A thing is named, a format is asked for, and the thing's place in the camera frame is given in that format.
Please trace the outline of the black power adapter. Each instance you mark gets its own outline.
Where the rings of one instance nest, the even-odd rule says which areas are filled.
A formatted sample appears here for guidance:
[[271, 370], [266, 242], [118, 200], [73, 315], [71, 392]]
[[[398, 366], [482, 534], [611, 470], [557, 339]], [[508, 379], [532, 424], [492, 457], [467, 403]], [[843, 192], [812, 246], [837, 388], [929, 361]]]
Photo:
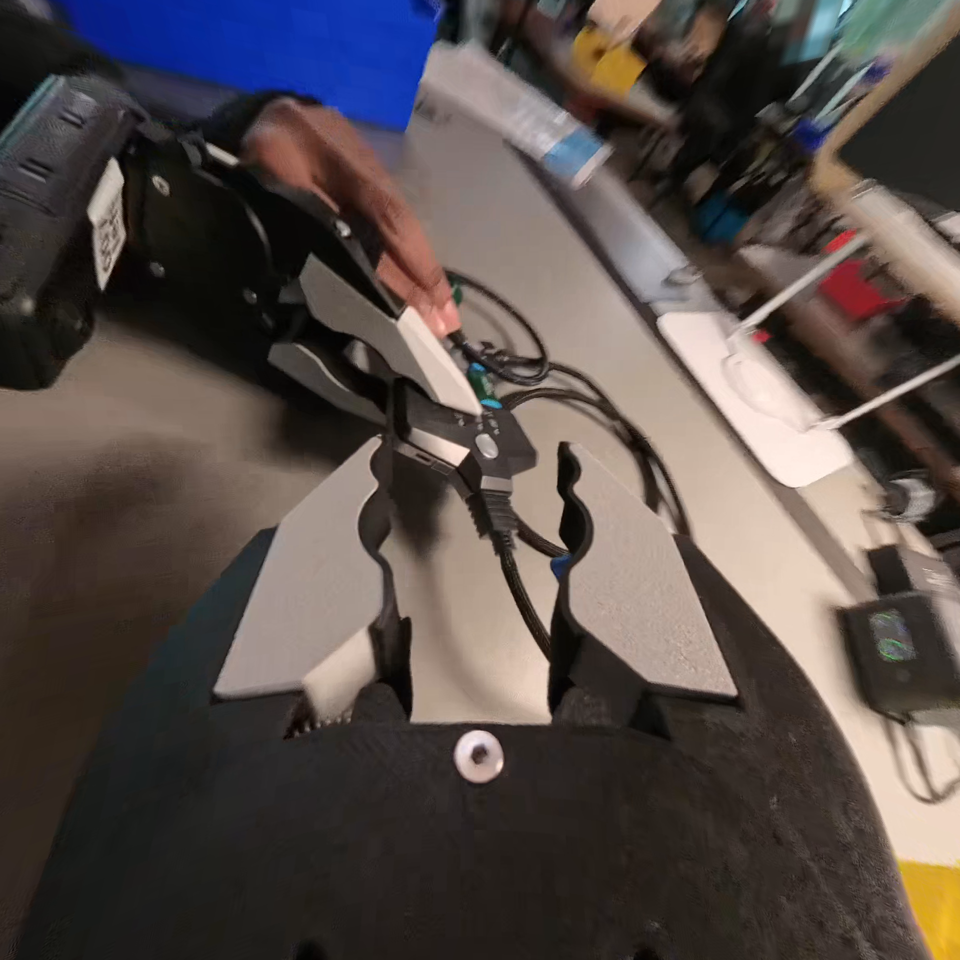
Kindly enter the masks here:
[[879, 595], [913, 592], [959, 601], [958, 580], [942, 558], [899, 544], [874, 547], [866, 557]]

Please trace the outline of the white base lamp stand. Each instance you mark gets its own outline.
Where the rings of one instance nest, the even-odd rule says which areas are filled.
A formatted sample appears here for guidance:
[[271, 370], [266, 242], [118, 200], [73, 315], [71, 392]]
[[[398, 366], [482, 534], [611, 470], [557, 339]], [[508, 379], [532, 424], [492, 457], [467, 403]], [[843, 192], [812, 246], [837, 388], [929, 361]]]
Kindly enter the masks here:
[[[847, 259], [896, 311], [850, 324], [818, 284]], [[777, 483], [801, 489], [846, 469], [855, 452], [844, 430], [877, 417], [926, 469], [935, 487], [958, 498], [958, 439], [945, 441], [912, 402], [933, 402], [958, 434], [958, 323], [911, 292], [857, 228], [819, 251], [750, 243], [736, 254], [746, 301], [714, 295], [706, 312], [671, 312], [656, 327], [738, 439]]]

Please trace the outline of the clear plastic bag blue label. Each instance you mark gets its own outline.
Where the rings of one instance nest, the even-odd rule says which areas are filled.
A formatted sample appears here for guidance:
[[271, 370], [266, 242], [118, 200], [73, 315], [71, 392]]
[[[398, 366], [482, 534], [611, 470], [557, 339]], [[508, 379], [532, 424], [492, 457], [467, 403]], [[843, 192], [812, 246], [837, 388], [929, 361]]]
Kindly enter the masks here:
[[473, 41], [435, 42], [421, 87], [497, 133], [572, 189], [587, 183], [612, 154], [612, 147], [592, 129]]

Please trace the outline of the person's left hand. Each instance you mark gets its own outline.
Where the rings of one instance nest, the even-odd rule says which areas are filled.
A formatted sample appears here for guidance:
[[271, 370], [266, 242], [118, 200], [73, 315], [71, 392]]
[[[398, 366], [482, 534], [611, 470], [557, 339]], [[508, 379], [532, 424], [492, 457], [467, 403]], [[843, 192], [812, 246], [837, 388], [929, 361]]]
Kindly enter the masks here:
[[461, 329], [447, 275], [413, 208], [373, 148], [338, 111], [282, 97], [268, 102], [246, 132], [240, 157], [334, 210], [356, 213], [377, 230], [380, 279], [439, 339]]

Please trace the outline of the black power bank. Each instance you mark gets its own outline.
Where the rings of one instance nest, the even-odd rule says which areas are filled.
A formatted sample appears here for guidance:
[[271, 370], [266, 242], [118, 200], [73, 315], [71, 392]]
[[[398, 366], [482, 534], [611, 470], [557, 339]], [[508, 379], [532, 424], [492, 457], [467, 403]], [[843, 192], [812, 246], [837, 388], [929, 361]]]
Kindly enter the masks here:
[[899, 721], [959, 707], [958, 651], [932, 596], [881, 595], [836, 614], [866, 706]]

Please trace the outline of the beige framed black panel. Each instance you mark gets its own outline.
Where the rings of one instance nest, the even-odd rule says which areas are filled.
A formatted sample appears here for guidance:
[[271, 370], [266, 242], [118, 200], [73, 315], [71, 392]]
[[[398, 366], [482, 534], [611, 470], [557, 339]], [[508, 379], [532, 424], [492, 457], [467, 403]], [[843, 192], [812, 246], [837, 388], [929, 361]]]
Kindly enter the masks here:
[[958, 249], [903, 195], [958, 212], [958, 32], [954, 2], [834, 127], [809, 174], [817, 196], [955, 325]]

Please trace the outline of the black hdmi switch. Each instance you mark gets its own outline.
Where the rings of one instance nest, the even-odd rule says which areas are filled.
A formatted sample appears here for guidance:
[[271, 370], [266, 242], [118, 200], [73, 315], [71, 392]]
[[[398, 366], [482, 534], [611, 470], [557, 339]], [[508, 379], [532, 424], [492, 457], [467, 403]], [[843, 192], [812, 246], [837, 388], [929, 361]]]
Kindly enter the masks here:
[[390, 400], [394, 445], [442, 474], [463, 499], [481, 492], [510, 495], [514, 479], [532, 471], [539, 454], [514, 415], [481, 407], [465, 414], [436, 403], [403, 381]]

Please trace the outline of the large blue bin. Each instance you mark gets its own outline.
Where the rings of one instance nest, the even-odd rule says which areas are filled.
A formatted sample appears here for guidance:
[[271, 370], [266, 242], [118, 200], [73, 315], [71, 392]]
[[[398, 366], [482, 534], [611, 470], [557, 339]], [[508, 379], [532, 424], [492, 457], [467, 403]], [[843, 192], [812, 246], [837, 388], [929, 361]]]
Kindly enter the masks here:
[[79, 34], [129, 66], [248, 92], [305, 94], [406, 130], [445, 10], [431, 1], [66, 1]]

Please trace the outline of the red plastic bin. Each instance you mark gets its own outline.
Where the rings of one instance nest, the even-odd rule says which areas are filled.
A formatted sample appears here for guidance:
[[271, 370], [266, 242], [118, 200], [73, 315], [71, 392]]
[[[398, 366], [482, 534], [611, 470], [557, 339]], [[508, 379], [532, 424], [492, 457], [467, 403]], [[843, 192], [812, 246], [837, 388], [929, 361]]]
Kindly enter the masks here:
[[846, 259], [820, 281], [818, 294], [850, 325], [858, 325], [897, 311], [906, 304], [903, 296], [884, 294], [868, 279], [862, 259]]

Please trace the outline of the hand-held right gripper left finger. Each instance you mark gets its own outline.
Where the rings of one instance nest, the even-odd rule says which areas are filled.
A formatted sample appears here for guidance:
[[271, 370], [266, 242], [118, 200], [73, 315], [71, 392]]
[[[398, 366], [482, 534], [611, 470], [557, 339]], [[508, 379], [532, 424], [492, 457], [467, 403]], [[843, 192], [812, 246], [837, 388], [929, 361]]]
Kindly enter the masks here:
[[218, 699], [300, 694], [326, 723], [382, 682], [410, 717], [411, 622], [381, 552], [392, 465], [388, 439], [368, 440], [275, 527], [213, 686]]

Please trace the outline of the blue floor bin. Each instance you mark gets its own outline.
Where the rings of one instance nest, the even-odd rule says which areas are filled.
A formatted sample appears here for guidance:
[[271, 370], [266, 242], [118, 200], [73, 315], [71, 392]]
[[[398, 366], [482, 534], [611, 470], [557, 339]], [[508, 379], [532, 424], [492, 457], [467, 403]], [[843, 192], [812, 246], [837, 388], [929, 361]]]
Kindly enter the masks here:
[[692, 227], [697, 238], [708, 246], [734, 246], [751, 214], [725, 191], [706, 194], [692, 208]]

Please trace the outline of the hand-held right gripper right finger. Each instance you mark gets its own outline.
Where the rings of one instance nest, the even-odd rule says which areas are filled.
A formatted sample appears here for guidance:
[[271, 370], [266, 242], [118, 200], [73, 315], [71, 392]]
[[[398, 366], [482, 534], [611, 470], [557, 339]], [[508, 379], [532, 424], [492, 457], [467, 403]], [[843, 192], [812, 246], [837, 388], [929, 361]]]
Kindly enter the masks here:
[[581, 444], [558, 447], [567, 562], [551, 620], [551, 700], [735, 702], [738, 687], [674, 535]]

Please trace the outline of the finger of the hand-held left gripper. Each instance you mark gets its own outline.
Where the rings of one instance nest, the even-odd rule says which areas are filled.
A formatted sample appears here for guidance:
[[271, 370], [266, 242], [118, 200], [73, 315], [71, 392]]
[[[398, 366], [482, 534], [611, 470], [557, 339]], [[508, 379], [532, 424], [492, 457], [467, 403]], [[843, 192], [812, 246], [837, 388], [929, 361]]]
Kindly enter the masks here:
[[366, 345], [276, 342], [269, 364], [344, 414], [379, 428], [387, 426], [389, 371]]
[[346, 258], [346, 274], [315, 253], [298, 275], [305, 305], [323, 327], [360, 341], [389, 370], [439, 405], [479, 418], [482, 406], [466, 375], [412, 306], [396, 301], [365, 261]]

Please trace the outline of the small yellow bin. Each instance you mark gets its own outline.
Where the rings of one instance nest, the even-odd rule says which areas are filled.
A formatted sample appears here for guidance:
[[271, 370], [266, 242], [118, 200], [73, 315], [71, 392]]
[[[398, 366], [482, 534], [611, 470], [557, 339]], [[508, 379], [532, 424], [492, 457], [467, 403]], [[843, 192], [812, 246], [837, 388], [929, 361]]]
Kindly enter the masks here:
[[619, 41], [611, 32], [587, 23], [571, 46], [573, 65], [595, 87], [624, 96], [647, 68], [647, 61], [633, 48], [630, 39]]

